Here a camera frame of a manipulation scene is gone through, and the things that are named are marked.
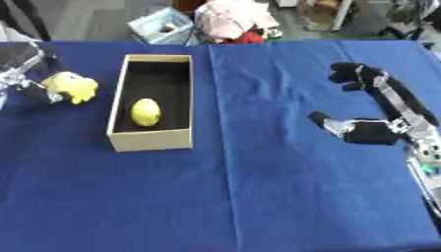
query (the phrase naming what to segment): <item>clutter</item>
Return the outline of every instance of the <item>clutter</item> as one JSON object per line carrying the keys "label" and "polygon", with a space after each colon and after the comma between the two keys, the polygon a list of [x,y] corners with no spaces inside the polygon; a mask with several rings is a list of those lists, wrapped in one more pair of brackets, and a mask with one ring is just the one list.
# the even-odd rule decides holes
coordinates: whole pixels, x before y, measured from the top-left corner
{"label": "clutter", "polygon": [[43,82],[50,94],[68,94],[73,104],[87,102],[95,97],[98,83],[71,72],[55,74]]}
{"label": "clutter", "polygon": [[160,32],[173,32],[177,29],[177,26],[174,25],[173,23],[168,23],[163,25],[162,29],[160,30]]}
{"label": "clutter", "polygon": [[[336,15],[339,12],[340,4],[343,0],[301,0],[297,5],[304,22],[304,27],[309,31],[330,31],[333,29]],[[352,21],[359,12],[359,6],[352,2],[343,25]]]}
{"label": "clutter", "polygon": [[116,152],[193,148],[192,69],[190,55],[125,56],[106,131]]}
{"label": "clutter", "polygon": [[251,30],[279,25],[268,7],[254,0],[212,0],[196,11],[196,26],[213,42],[237,39]]}
{"label": "clutter", "polygon": [[275,28],[262,29],[262,38],[264,40],[274,40],[279,39],[284,35],[284,33]]}
{"label": "clutter", "polygon": [[154,126],[160,118],[160,108],[158,104],[150,98],[138,100],[130,111],[132,120],[143,127]]}
{"label": "clutter", "polygon": [[134,37],[146,43],[190,45],[199,43],[192,34],[193,22],[170,7],[131,21],[128,26]]}
{"label": "clutter", "polygon": [[226,39],[223,43],[263,43],[265,40],[254,31],[247,31],[237,39]]}

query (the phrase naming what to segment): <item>pink cloth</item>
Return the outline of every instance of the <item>pink cloth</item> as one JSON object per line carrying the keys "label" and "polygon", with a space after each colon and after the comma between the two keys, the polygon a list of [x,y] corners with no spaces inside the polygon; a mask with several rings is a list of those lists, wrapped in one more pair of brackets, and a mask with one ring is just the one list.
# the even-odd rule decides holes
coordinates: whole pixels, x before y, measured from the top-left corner
{"label": "pink cloth", "polygon": [[268,12],[268,3],[254,0],[212,0],[198,8],[196,20],[201,30],[216,42],[236,39],[252,28],[277,27]]}

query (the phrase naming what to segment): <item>robotic arm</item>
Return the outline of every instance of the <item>robotic arm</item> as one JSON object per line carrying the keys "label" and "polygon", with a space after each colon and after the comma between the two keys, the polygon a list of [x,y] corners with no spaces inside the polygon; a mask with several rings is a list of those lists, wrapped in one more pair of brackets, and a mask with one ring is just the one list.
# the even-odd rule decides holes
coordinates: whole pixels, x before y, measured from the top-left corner
{"label": "robotic arm", "polygon": [[407,163],[422,195],[441,219],[441,137],[436,117],[398,80],[363,64],[336,63],[330,80],[346,83],[346,92],[365,91],[381,106],[388,119],[338,121],[322,112],[309,118],[319,127],[355,144],[394,145],[407,141]]}
{"label": "robotic arm", "polygon": [[63,100],[78,104],[95,96],[97,83],[94,80],[70,72],[58,73],[42,84],[27,78],[28,72],[44,65],[58,68],[55,70],[60,68],[56,55],[34,42],[0,46],[0,110],[7,100],[9,88],[44,104]]}

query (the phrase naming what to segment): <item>table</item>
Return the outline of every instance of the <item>table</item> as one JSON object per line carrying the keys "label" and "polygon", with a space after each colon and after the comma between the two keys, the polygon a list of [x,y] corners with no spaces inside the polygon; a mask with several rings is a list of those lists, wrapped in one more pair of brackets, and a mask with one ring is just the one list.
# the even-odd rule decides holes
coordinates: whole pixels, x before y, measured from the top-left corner
{"label": "table", "polygon": [[[402,145],[351,145],[306,115],[381,117],[326,77],[388,70],[441,114],[441,65],[411,41],[153,46],[57,42],[100,82],[81,106],[13,97],[0,114],[0,251],[354,251],[439,242]],[[105,137],[126,53],[194,57],[194,149],[115,153]]]}

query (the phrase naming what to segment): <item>yellow plush toy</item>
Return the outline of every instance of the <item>yellow plush toy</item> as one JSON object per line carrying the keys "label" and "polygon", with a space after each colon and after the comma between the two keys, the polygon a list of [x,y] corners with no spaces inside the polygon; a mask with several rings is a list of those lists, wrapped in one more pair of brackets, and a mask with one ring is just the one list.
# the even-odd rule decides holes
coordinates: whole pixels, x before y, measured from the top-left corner
{"label": "yellow plush toy", "polygon": [[73,104],[89,101],[95,96],[98,83],[72,72],[60,72],[42,82],[52,94],[66,93]]}

